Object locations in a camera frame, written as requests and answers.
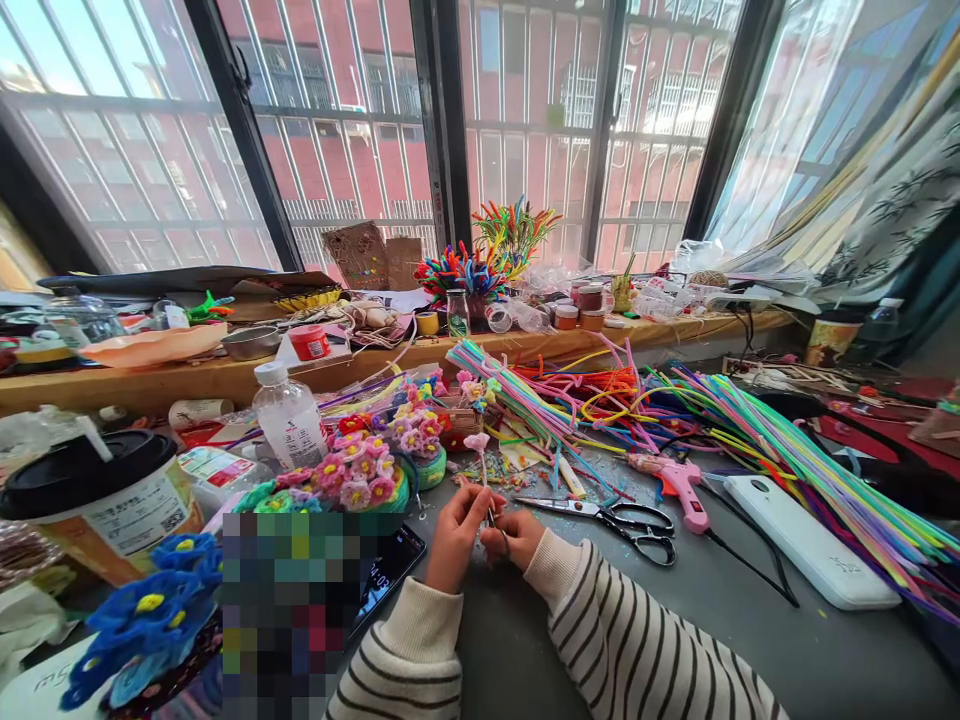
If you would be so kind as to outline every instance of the black cup lid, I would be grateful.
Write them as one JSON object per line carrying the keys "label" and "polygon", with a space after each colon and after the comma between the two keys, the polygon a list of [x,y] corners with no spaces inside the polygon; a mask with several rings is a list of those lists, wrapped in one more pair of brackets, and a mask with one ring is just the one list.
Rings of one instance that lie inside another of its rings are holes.
{"label": "black cup lid", "polygon": [[108,463],[78,437],[17,470],[0,491],[0,518],[32,520],[102,500],[158,470],[177,449],[150,430],[107,433],[103,441],[113,453]]}

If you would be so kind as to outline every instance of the pink glue gun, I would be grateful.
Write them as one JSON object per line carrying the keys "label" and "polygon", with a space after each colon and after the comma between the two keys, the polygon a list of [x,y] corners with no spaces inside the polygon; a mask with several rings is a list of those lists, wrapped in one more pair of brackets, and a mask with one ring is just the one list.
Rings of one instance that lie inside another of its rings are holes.
{"label": "pink glue gun", "polygon": [[627,462],[634,470],[647,473],[669,483],[677,491],[683,506],[683,526],[695,535],[703,535],[710,529],[710,518],[700,504],[694,485],[700,484],[700,468],[656,455],[627,455]]}

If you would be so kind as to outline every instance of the smartphone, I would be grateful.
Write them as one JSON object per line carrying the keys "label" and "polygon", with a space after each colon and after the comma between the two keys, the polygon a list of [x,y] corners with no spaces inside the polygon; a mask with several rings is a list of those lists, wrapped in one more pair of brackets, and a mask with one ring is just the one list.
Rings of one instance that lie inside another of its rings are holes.
{"label": "smartphone", "polygon": [[426,552],[427,544],[406,525],[401,526],[393,535],[380,540],[380,554],[363,588],[360,610],[347,638],[348,643],[373,617],[377,608],[400,586]]}

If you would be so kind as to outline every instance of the pixelated area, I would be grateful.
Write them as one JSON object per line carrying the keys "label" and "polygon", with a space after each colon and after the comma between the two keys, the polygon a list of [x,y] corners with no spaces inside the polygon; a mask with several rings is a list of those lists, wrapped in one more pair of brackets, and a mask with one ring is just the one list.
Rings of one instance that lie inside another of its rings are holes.
{"label": "pixelated area", "polygon": [[393,514],[228,514],[223,717],[317,718]]}

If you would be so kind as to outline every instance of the striped sweater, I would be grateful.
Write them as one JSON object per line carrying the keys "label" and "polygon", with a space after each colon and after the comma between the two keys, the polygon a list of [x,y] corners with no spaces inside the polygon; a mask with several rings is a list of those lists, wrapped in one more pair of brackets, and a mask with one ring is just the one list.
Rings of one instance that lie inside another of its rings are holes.
{"label": "striped sweater", "polygon": [[[786,718],[743,660],[666,610],[584,540],[547,530],[524,578],[547,601],[550,637],[596,720]],[[390,618],[372,627],[325,718],[452,720],[463,596],[407,578]]]}

